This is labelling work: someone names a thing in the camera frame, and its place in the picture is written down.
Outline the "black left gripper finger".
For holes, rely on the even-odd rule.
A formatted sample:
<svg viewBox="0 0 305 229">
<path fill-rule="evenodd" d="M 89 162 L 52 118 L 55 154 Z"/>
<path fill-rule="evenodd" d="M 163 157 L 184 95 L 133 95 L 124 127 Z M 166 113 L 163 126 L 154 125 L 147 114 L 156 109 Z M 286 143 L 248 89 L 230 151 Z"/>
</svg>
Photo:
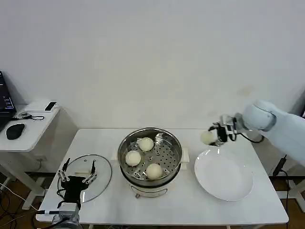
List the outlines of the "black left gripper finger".
<svg viewBox="0 0 305 229">
<path fill-rule="evenodd" d="M 96 174 L 95 162 L 96 159 L 92 161 L 91 172 L 85 179 L 82 180 L 82 183 L 91 184 L 96 179 L 97 174 Z"/>
<path fill-rule="evenodd" d="M 58 176 L 59 176 L 59 178 L 61 179 L 62 182 L 68 182 L 70 180 L 69 177 L 66 176 L 66 171 L 67 171 L 69 162 L 70 162 L 70 157 L 63 164 L 62 168 L 60 170 L 58 170 Z"/>
</svg>

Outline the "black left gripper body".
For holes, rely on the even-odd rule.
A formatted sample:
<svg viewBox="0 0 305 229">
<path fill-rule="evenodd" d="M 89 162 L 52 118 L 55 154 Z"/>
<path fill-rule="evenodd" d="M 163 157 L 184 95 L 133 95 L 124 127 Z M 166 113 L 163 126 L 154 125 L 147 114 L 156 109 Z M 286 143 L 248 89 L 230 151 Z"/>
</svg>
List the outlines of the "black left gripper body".
<svg viewBox="0 0 305 229">
<path fill-rule="evenodd" d="M 85 180 L 85 177 L 68 176 L 65 181 L 62 181 L 61 187 L 64 189 L 65 193 L 61 203 L 80 203 L 81 192 L 87 189 Z"/>
</svg>

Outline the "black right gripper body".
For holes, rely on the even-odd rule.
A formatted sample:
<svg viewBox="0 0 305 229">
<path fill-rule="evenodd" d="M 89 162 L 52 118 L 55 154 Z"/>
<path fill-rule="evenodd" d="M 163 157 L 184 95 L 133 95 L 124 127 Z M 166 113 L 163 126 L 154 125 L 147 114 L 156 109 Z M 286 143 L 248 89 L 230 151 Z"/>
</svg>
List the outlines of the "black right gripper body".
<svg viewBox="0 0 305 229">
<path fill-rule="evenodd" d="M 218 136 L 218 140 L 221 141 L 222 143 L 226 143 L 227 142 L 227 133 L 226 133 L 226 129 L 223 126 L 218 126 L 217 128 L 217 136 Z"/>
</svg>

